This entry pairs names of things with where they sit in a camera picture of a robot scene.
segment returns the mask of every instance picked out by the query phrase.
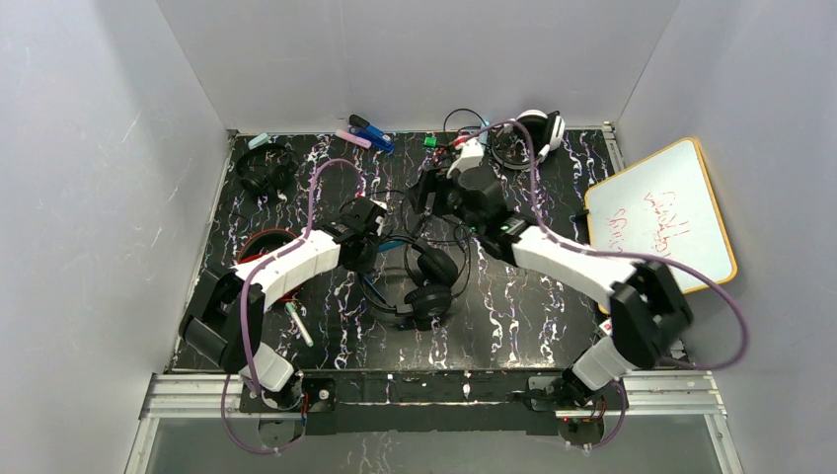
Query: headphones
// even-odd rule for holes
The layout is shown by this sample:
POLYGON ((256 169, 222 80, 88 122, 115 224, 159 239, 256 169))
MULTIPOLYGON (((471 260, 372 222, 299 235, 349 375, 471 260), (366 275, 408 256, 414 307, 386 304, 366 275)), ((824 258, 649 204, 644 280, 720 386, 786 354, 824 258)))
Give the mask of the headphones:
POLYGON ((384 242, 389 241, 409 244, 413 249, 418 251, 418 269, 421 270, 420 275, 413 272, 409 268, 409 265, 407 268, 413 283, 418 288, 404 296, 403 304, 393 306, 387 303, 383 295, 375 289, 372 282, 366 276, 361 276, 360 287, 363 289, 366 301, 373 308, 394 315, 396 318, 394 322, 401 324, 406 323, 410 319, 421 322, 444 315, 450 309, 451 303, 453 303, 452 287, 459 278, 460 272, 456 263, 444 251, 430 247, 419 238, 394 235, 384 240, 384 242), (374 296, 370 297, 366 292, 367 287, 373 291, 374 296))
MULTIPOLYGON (((540 165, 551 151, 556 150, 559 146, 561 146, 561 142, 564 139, 564 129, 566 125, 560 112, 554 111, 550 114, 545 114, 541 111, 529 110, 517 116, 516 120, 520 122, 520 124, 523 125, 523 127, 525 127, 532 136, 532 145, 535 147, 533 151, 538 160, 536 165, 540 165)), ((507 132, 508 128, 504 127, 502 132, 507 132)), ((517 128, 514 129, 514 132, 515 135, 518 135, 519 133, 517 128)), ((507 158, 504 159, 501 157, 496 152, 494 145, 491 146, 490 149, 495 161, 497 161, 497 163, 502 165, 504 168, 508 168, 510 170, 529 169, 530 164, 528 157, 510 161, 507 158)))
POLYGON ((290 158, 290 153, 295 154, 291 148, 277 143, 265 143, 245 153, 236 162, 236 175, 239 177, 242 188, 255 197, 264 195, 271 188, 277 193, 283 190, 290 184, 296 170, 299 169, 299 165, 290 158), (254 158, 264 154, 267 159, 267 154, 270 152, 279 153, 278 164, 268 166, 264 174, 249 169, 254 158))

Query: pink marker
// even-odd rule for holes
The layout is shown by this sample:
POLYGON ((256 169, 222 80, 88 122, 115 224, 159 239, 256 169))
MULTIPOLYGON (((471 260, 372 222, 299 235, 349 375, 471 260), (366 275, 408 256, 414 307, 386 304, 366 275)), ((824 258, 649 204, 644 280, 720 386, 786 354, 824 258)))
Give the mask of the pink marker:
POLYGON ((370 146, 372 146, 371 141, 367 140, 366 138, 360 138, 359 136, 352 135, 351 133, 349 133, 347 131, 338 130, 338 131, 335 132, 335 135, 337 135, 338 137, 342 138, 343 140, 345 140, 349 143, 354 143, 355 145, 357 145, 361 148, 365 148, 367 150, 369 149, 370 146))

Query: white headphones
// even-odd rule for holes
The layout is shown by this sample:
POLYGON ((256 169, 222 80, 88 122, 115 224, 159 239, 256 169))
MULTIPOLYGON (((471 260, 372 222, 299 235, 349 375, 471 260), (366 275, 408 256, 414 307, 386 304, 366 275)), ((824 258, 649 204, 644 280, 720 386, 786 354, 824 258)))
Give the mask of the white headphones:
MULTIPOLYGON (((554 111, 550 114, 545 114, 541 111, 530 110, 520 114, 516 118, 532 135, 532 144, 535 147, 536 165, 541 164, 553 150, 561 146, 564 140, 564 119, 561 113, 554 111)), ((512 126, 507 125, 503 128, 502 133, 506 133, 513 129, 512 126)), ((495 149, 491 147, 492 156, 494 159, 505 168, 511 170, 526 170, 529 169, 529 160, 522 160, 518 162, 509 162, 503 160, 502 157, 495 153, 495 149)))

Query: whiteboard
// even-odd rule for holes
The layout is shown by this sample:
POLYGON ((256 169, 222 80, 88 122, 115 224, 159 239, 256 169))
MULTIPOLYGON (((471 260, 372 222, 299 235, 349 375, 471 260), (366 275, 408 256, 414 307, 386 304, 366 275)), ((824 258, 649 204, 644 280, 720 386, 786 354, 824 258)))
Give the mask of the whiteboard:
MULTIPOLYGON (((597 250, 659 255, 718 283, 738 271, 700 146, 683 138, 590 188, 590 244, 597 250)), ((705 288, 679 270, 683 292, 705 288)))

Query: red handwriting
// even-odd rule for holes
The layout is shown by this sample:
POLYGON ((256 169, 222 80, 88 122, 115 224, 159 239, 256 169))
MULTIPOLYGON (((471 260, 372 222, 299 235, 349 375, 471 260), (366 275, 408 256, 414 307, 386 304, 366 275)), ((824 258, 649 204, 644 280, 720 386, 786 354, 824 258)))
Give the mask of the red handwriting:
POLYGON ((674 191, 666 191, 660 197, 648 193, 645 201, 651 205, 656 214, 657 229, 654 232, 654 250, 663 257, 670 257, 668 247, 674 237, 688 234, 689 221, 677 219, 677 212, 674 211, 674 203, 677 201, 677 194, 674 191))
POLYGON ((625 236, 622 231, 628 225, 628 219, 625 218, 626 210, 624 208, 613 213, 613 218, 607 222, 610 227, 610 241, 607 243, 608 248, 616 252, 624 252, 622 244, 625 242, 625 236))

